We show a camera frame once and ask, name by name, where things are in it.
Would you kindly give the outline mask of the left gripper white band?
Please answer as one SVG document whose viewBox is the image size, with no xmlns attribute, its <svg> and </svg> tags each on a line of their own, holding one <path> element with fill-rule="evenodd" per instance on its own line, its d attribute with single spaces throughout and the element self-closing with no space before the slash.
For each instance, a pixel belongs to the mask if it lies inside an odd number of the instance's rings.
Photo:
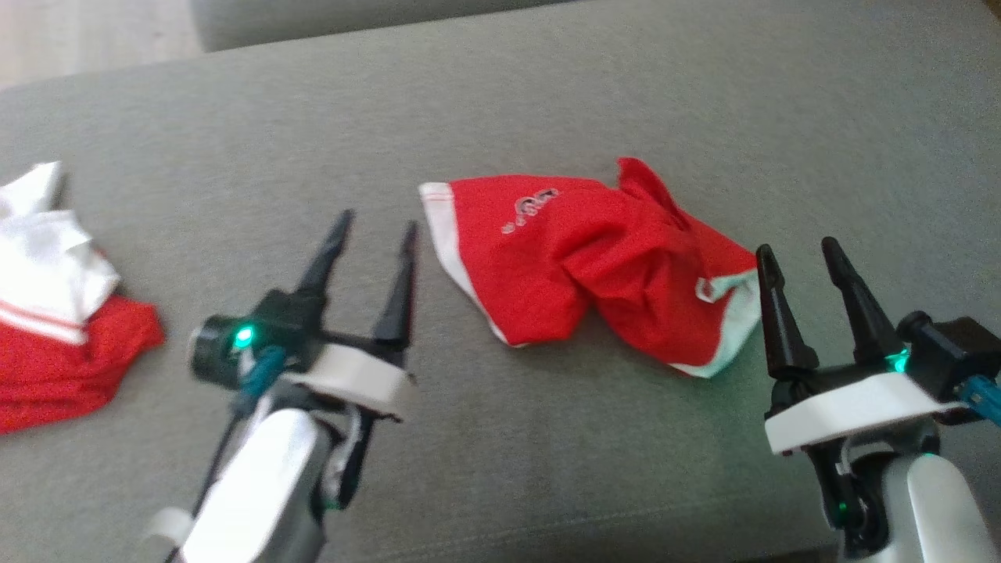
<svg viewBox="0 0 1001 563">
<path fill-rule="evenodd" d="M 257 304 L 257 345 L 285 349 L 282 380 L 316 395 L 363 407 L 378 418 L 403 421 L 416 404 L 416 381 L 405 367 L 414 327 L 418 224 L 410 221 L 396 254 L 396 274 L 372 336 L 321 327 L 330 274 L 346 248 L 355 210 L 329 228 L 296 292 L 272 289 Z"/>
</svg>

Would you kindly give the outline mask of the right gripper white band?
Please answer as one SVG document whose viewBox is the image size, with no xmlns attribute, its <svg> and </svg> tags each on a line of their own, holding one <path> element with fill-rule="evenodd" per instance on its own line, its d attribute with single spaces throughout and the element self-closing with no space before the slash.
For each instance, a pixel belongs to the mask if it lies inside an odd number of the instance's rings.
<svg viewBox="0 0 1001 563">
<path fill-rule="evenodd" d="M 828 274 L 841 293 L 853 335 L 857 364 L 896 364 L 906 345 L 832 236 L 822 239 Z M 766 441 L 773 455 L 798 451 L 833 439 L 869 434 L 931 419 L 941 425 L 968 423 L 968 407 L 958 399 L 935 398 L 907 373 L 866 375 L 835 389 L 804 398 L 801 382 L 791 381 L 819 368 L 815 350 L 807 346 L 785 296 L 785 278 L 770 245 L 755 251 L 760 285 L 762 337 L 766 370 L 775 382 L 773 406 L 766 417 Z"/>
</svg>

